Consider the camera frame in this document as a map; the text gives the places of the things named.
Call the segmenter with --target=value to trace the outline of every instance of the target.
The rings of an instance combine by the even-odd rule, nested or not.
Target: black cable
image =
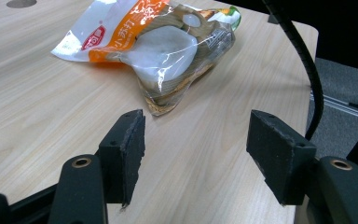
[[[310,87],[313,92],[315,102],[313,117],[307,133],[305,134],[305,137],[310,140],[315,133],[319,122],[321,121],[322,113],[324,111],[324,94],[316,65],[313,62],[310,52],[301,38],[301,35],[298,33],[298,30],[293,25],[292,21],[289,20],[289,17],[284,12],[283,8],[278,6],[274,0],[263,0],[263,3],[269,10],[271,16],[273,16],[280,24],[287,37],[296,48],[296,51],[304,64],[305,70],[307,71],[308,78],[310,79]]]

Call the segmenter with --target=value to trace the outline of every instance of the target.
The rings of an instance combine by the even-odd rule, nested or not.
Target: gray carpet
[[[316,58],[315,63],[325,96],[345,104],[358,104],[358,69],[320,58]],[[345,104],[344,108],[352,109]],[[308,123],[313,108],[314,102],[310,100]],[[358,116],[325,105],[321,123],[310,141],[318,148],[317,157],[337,156],[345,159],[358,141]]]

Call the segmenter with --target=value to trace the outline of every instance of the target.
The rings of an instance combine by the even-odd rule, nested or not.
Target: table surface
[[[198,8],[211,0],[178,1]],[[234,47],[172,112],[153,117],[125,64],[73,63],[50,51],[91,0],[0,1],[0,193],[17,202],[58,182],[62,165],[93,154],[120,115],[143,109],[145,156],[125,211],[111,223],[291,223],[246,152],[250,112],[304,133],[310,83],[295,49],[268,15],[239,8]],[[315,54],[317,31],[296,23]]]

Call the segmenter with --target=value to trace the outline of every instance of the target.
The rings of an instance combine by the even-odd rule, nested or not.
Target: transparent plastic package
[[[235,7],[197,9],[168,0],[96,0],[51,52],[75,62],[125,63],[152,115],[173,110],[191,83],[234,44]]]

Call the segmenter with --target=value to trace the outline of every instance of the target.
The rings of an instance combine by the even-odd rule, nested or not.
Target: food package
[[[234,44],[235,7],[197,9],[169,0],[95,0],[51,52],[75,62],[125,63],[151,114],[173,110],[191,83]]]

